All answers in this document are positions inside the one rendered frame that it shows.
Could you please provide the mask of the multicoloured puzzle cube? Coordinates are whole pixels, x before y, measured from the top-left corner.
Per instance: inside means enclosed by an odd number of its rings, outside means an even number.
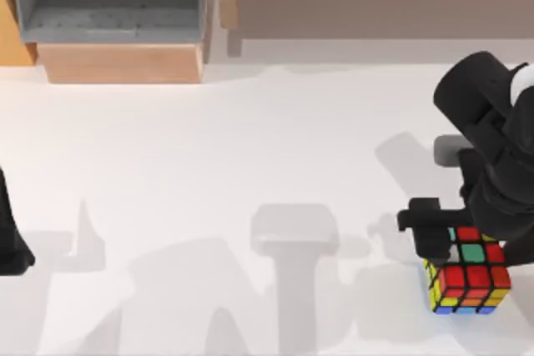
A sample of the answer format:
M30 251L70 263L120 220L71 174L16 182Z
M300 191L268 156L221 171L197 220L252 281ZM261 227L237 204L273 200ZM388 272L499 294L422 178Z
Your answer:
M477 228L448 228L450 258L438 267L423 261L431 312L438 315L495 311L511 290L501 245Z

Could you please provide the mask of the pale wooden drawer front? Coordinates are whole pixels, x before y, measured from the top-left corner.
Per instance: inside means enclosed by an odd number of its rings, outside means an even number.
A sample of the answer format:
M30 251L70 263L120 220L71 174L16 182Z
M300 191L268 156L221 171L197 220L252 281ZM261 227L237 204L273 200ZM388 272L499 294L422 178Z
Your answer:
M39 43L50 83L200 83L199 43Z

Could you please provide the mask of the orange wooden cupboard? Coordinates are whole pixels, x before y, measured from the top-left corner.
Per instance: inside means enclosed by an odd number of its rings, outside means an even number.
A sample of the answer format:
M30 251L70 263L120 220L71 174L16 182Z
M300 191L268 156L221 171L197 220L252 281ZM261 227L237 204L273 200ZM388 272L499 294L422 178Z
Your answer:
M29 67L37 56L36 44L20 38L15 0L0 0L0 67Z

